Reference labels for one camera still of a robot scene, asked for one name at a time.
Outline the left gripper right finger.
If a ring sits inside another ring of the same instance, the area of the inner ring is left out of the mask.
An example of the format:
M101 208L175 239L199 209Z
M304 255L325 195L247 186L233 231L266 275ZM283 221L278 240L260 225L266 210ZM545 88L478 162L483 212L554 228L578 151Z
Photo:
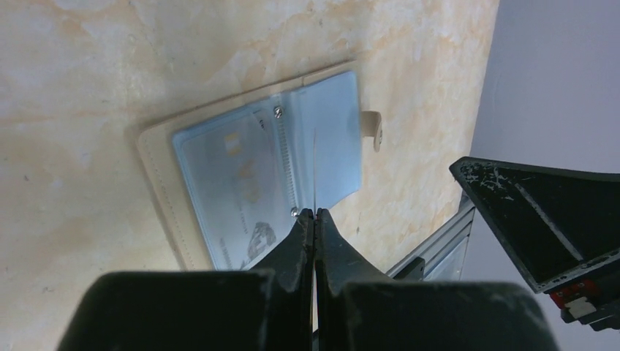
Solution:
M339 232L329 210L320 208L315 220L318 347L346 350L347 310L343 289L349 283L392 282Z

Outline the white credit card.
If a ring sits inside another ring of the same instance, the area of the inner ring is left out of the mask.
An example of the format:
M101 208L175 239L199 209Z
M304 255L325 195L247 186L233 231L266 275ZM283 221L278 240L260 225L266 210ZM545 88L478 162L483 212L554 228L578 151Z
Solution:
M173 145L214 268L256 265L292 227L267 116L228 113L175 133Z

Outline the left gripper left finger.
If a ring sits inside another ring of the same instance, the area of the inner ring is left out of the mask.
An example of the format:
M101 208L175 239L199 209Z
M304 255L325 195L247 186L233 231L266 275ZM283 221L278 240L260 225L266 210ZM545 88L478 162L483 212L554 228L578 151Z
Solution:
M266 350L311 350L314 213L304 208L287 236L254 269L273 273L267 299Z

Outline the beige card holder wallet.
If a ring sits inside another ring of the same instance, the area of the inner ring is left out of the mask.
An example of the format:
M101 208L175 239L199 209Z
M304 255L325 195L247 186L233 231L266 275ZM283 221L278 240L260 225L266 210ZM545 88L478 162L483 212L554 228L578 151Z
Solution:
M358 64L333 66L177 113L137 150L184 270L244 270L280 244L304 208L362 186L362 142L382 117L360 106Z

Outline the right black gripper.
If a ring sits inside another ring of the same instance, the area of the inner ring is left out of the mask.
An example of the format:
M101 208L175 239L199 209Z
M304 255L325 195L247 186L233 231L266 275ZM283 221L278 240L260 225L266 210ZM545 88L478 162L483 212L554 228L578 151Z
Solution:
M619 175L464 156L450 172L566 323L619 328Z

